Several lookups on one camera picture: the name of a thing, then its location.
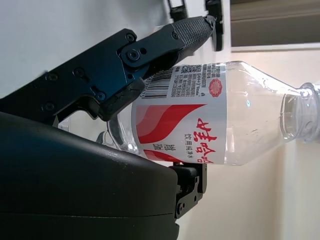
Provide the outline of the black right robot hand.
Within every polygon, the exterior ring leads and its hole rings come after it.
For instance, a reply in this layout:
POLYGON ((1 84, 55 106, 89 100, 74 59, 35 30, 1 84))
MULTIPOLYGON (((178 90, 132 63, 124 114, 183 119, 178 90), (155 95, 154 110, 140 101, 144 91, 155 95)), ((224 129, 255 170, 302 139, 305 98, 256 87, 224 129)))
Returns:
POLYGON ((58 128, 77 111, 109 121, 144 80, 194 53, 213 16, 137 40, 122 29, 0 101, 3 240, 175 240, 207 187, 207 166, 166 167, 58 128))

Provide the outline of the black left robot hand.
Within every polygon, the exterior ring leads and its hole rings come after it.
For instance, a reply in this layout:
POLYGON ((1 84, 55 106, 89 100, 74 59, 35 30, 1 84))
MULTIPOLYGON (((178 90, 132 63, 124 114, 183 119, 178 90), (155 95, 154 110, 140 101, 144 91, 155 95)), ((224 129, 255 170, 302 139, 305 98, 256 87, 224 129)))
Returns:
MULTIPOLYGON (((169 8, 169 16, 174 21, 187 19, 188 11, 185 0, 178 0, 175 4, 173 0, 166 1, 169 8)), ((223 49, 223 8, 221 0, 202 0, 204 9, 209 16, 215 19, 215 28, 212 34, 212 44, 215 52, 220 52, 223 49)))

